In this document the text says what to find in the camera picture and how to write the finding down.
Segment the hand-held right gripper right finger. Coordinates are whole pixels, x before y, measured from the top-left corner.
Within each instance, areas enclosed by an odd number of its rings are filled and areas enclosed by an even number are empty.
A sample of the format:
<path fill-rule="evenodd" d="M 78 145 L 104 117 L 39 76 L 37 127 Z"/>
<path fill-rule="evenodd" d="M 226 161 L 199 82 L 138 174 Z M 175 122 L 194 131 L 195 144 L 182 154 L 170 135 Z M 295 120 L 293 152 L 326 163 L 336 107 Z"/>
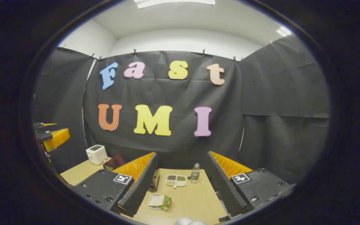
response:
<path fill-rule="evenodd" d="M 266 168 L 251 170 L 212 151 L 206 154 L 206 173 L 232 217 L 266 206 L 294 188 Z"/>

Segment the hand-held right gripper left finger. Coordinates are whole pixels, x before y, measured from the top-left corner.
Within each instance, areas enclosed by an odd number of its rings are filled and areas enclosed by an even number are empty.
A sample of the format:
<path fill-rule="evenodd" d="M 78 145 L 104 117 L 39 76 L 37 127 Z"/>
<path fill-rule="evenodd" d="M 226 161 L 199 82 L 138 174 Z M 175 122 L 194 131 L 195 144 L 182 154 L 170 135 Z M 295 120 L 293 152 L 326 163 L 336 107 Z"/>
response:
<path fill-rule="evenodd" d="M 152 152 L 115 170 L 100 169 L 75 185 L 73 191 L 99 208 L 133 217 L 157 168 L 157 154 Z"/>

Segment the clear plastic water bottle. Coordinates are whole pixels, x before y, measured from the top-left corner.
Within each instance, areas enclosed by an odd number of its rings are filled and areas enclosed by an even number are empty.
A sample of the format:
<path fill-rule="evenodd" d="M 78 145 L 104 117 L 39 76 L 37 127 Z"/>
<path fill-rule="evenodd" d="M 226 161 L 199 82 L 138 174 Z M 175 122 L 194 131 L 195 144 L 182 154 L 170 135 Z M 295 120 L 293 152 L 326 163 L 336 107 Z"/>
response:
<path fill-rule="evenodd" d="M 200 175 L 200 164 L 195 163 L 190 176 L 190 183 L 197 184 Z"/>

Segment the white divided dish with beans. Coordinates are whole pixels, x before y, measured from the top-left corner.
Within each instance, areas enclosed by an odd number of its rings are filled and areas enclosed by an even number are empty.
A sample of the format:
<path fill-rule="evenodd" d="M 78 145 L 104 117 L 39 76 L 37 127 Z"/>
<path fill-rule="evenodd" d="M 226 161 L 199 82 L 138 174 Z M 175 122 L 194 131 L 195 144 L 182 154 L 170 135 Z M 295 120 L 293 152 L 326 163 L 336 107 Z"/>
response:
<path fill-rule="evenodd" d="M 167 175 L 164 183 L 173 188 L 178 188 L 186 186 L 187 181 L 187 177 L 183 175 Z"/>

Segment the white toaster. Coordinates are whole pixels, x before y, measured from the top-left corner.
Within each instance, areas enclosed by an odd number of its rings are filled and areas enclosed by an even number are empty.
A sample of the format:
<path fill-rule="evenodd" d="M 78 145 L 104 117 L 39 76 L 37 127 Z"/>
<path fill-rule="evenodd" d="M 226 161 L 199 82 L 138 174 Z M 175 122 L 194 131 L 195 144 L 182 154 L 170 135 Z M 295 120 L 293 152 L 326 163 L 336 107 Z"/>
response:
<path fill-rule="evenodd" d="M 88 156 L 89 161 L 94 165 L 101 165 L 108 159 L 105 147 L 99 144 L 86 149 L 86 155 Z"/>

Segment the black backdrop cloth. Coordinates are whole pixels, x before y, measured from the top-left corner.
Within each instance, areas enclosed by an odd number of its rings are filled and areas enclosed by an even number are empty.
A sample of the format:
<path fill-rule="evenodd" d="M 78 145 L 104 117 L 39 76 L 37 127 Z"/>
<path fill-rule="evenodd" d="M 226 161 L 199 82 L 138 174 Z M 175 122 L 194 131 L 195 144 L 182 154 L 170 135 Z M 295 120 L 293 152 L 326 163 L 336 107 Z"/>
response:
<path fill-rule="evenodd" d="M 33 121 L 68 128 L 52 163 L 64 172 L 105 146 L 125 162 L 156 152 L 159 165 L 191 169 L 213 151 L 288 183 L 314 166 L 328 135 L 324 74 L 295 35 L 241 62 L 194 52 L 150 51 L 95 63 L 54 50 L 35 87 Z"/>

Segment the ceiling light panel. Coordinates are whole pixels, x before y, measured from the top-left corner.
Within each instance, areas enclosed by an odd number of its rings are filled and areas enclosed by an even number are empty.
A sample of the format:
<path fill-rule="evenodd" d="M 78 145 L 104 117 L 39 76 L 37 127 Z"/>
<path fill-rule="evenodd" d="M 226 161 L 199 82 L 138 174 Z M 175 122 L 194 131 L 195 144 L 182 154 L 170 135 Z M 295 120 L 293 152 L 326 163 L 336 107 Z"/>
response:
<path fill-rule="evenodd" d="M 204 4 L 209 6 L 214 6 L 216 0 L 134 0 L 136 6 L 139 9 L 148 8 L 151 6 L 163 5 L 163 4 L 177 4 L 177 3 L 187 3 L 187 4 Z"/>
<path fill-rule="evenodd" d="M 292 35 L 292 32 L 288 28 L 283 27 L 283 26 L 279 27 L 279 29 L 276 30 L 276 32 L 282 37 Z"/>

